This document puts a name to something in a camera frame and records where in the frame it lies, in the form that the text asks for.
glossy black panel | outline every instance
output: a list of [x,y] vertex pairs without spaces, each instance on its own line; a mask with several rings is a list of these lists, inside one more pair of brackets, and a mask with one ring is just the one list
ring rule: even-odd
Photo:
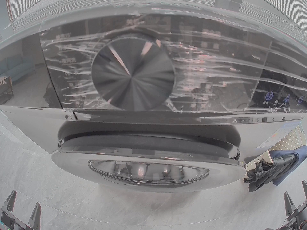
[[0,105],[61,108],[38,34],[0,50]]

dial knob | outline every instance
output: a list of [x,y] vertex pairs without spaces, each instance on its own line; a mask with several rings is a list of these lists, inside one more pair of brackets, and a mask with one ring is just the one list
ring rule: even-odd
[[169,97],[175,75],[160,41],[129,34],[111,40],[100,50],[93,61],[92,79],[98,93],[110,104],[144,111]]

washing machine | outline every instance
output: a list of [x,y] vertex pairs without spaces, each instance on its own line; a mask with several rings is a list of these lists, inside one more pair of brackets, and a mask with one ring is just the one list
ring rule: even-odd
[[223,186],[305,116],[307,34],[270,0],[1,2],[0,109],[78,177]]

blue illuminated icon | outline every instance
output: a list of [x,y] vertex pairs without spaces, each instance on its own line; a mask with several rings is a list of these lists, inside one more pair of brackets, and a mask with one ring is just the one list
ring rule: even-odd
[[288,94],[287,97],[284,99],[284,102],[289,102],[290,95]]
[[273,96],[274,96],[273,91],[267,92],[267,94],[266,94],[266,96],[265,96],[265,99],[266,99],[267,101],[270,101],[270,100],[273,98]]

protective plastic film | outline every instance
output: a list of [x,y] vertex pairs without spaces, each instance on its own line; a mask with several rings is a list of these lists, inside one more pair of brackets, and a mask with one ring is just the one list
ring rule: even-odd
[[138,33],[161,44],[175,83],[153,111],[304,112],[307,55],[285,34],[219,18],[137,14],[82,20],[40,32],[46,63],[64,108],[118,109],[92,80],[98,52],[119,36]]

